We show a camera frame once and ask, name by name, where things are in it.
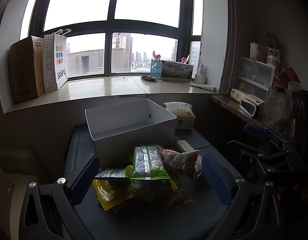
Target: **paper shopping bag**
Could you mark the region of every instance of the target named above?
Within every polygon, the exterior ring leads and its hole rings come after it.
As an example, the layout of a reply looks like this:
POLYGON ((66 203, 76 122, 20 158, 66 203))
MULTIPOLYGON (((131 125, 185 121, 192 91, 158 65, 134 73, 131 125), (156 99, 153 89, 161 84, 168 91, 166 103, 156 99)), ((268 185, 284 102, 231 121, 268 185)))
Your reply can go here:
POLYGON ((45 92, 58 90, 67 81, 66 36, 71 30, 44 35, 43 78, 45 92))

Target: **window pane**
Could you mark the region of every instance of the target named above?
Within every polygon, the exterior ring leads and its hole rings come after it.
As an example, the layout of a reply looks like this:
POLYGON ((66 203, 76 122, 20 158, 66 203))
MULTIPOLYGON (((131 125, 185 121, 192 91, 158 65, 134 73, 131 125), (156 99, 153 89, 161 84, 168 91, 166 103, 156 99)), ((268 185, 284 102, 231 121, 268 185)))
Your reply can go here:
POLYGON ((110 0, 50 0, 44 31, 73 23, 107 20, 110 0))
POLYGON ((193 67, 192 78, 195 78, 195 74, 197 72, 200 47, 201 47, 201 42, 200 41, 192 41, 191 42, 189 64, 194 66, 193 67))
POLYGON ((202 21, 203 21, 203 0, 194 0, 192 35, 202 34, 202 21))
POLYGON ((104 74, 105 33, 68 37, 66 40, 69 77, 104 74))
POLYGON ((25 39, 29 35, 30 21, 35 1, 36 0, 29 0, 27 2, 27 6, 22 21, 20 40, 25 39))
POLYGON ((139 33, 113 33, 112 73, 150 72, 153 51, 175 61, 177 40, 139 33))
POLYGON ((139 20, 178 27, 181 0, 117 0, 115 19, 139 20))

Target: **bag handle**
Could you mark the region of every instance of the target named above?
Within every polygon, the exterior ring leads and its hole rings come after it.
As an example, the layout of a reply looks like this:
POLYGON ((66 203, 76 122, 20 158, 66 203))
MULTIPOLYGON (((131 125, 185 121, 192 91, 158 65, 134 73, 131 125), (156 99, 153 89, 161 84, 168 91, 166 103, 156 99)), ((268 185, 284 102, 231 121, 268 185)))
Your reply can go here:
POLYGON ((65 35, 65 34, 71 32, 71 31, 72 31, 71 29, 66 29, 66 30, 59 29, 57 32, 55 32, 55 34, 65 35))

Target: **blue box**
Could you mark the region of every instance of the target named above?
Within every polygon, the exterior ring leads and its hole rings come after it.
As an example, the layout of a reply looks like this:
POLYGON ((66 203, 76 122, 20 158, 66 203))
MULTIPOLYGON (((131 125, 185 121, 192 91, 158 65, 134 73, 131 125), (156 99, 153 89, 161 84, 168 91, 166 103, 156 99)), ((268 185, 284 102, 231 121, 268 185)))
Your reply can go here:
POLYGON ((164 81, 190 82, 192 79, 193 66, 174 61, 152 59, 151 76, 164 81))

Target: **screw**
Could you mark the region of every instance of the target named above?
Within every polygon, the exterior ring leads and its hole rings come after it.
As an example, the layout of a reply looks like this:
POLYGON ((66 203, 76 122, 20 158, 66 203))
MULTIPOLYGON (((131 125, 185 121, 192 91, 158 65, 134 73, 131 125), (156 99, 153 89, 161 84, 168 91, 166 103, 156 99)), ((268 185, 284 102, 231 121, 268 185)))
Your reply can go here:
POLYGON ((268 187, 273 187, 273 186, 274 186, 273 182, 271 182, 271 181, 267 181, 267 182, 266 182, 266 185, 267 185, 268 187))
POLYGON ((244 183, 245 180, 244 180, 242 177, 237 177, 237 178, 236 178, 236 182, 237 182, 237 183, 244 183))
POLYGON ((35 187, 36 186, 36 183, 35 182, 31 182, 30 184, 29 184, 29 187, 30 188, 33 188, 33 187, 35 187))
POLYGON ((65 178, 59 178, 59 179, 57 180, 57 183, 58 183, 58 184, 64 184, 65 181, 66 181, 65 178))

